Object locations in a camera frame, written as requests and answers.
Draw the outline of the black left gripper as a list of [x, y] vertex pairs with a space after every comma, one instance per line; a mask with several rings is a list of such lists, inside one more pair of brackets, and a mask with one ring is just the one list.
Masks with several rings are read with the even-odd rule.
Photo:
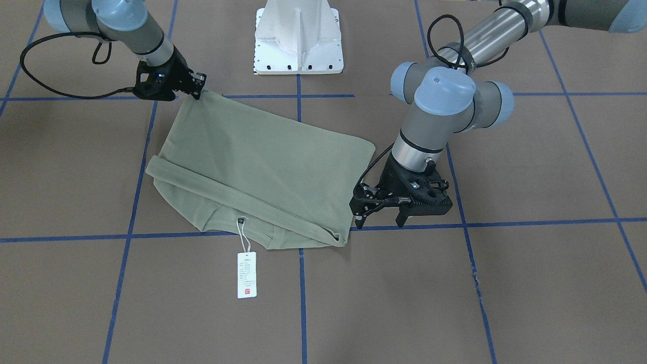
[[[448, 182], [441, 178], [436, 170], [435, 161], [427, 163], [423, 172], [413, 172], [395, 161], [389, 155], [380, 180], [377, 199], [410, 198], [410, 203], [400, 205], [395, 223], [403, 228], [409, 216], [441, 216], [453, 206], [447, 194]], [[361, 230], [365, 224], [366, 215], [357, 212], [354, 215], [354, 225]]]

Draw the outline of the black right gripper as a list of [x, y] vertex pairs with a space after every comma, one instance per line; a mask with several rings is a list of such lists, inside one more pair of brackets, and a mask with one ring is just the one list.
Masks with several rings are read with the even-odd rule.
[[162, 65], [152, 66], [139, 61], [136, 77], [132, 93], [146, 101], [173, 101], [175, 92], [183, 92], [198, 101], [203, 91], [203, 86], [196, 86], [192, 69], [176, 48]]

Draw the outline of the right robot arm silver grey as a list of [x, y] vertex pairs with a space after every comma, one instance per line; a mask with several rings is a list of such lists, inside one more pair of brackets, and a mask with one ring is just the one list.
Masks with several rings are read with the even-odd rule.
[[132, 93], [173, 101], [175, 92], [200, 99], [206, 75], [194, 72], [143, 1], [45, 1], [44, 14], [60, 34], [120, 41], [139, 58]]

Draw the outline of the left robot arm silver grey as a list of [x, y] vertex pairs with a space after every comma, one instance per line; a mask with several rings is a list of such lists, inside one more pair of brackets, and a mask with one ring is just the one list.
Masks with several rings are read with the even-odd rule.
[[358, 180], [349, 205], [356, 228], [384, 208], [397, 207], [401, 228], [411, 216], [441, 216], [453, 203], [449, 184], [437, 172], [437, 161], [451, 136], [497, 126], [515, 106], [511, 89], [499, 81], [474, 81], [472, 72], [494, 64], [510, 46], [543, 27], [601, 30], [631, 34], [645, 28], [645, 1], [503, 1], [475, 28], [457, 24], [459, 40], [430, 46], [425, 62], [405, 62], [393, 71], [393, 96], [409, 104], [380, 180], [370, 187]]

